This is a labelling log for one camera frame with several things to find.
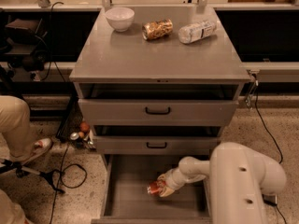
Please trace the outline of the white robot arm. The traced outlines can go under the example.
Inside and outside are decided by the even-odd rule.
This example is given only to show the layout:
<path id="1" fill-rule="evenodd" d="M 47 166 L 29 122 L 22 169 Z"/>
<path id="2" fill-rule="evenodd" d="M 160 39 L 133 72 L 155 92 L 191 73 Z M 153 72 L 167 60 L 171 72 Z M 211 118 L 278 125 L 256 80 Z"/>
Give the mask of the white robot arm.
<path id="1" fill-rule="evenodd" d="M 207 161 L 194 157 L 157 179 L 158 195 L 166 197 L 187 183 L 209 180 L 213 224 L 268 224 L 263 196 L 283 191 L 287 177 L 272 158 L 238 143 L 218 145 Z"/>

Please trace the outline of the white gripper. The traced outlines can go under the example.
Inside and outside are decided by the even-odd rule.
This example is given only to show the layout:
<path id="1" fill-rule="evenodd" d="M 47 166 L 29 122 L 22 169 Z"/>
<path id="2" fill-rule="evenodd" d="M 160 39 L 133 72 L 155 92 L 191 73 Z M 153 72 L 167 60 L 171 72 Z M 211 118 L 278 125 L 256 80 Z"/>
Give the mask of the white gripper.
<path id="1" fill-rule="evenodd" d="M 165 181 L 166 186 L 159 187 L 159 196 L 164 198 L 172 195 L 175 190 L 182 188 L 186 184 L 186 176 L 179 170 L 174 168 L 161 174 L 157 180 Z"/>

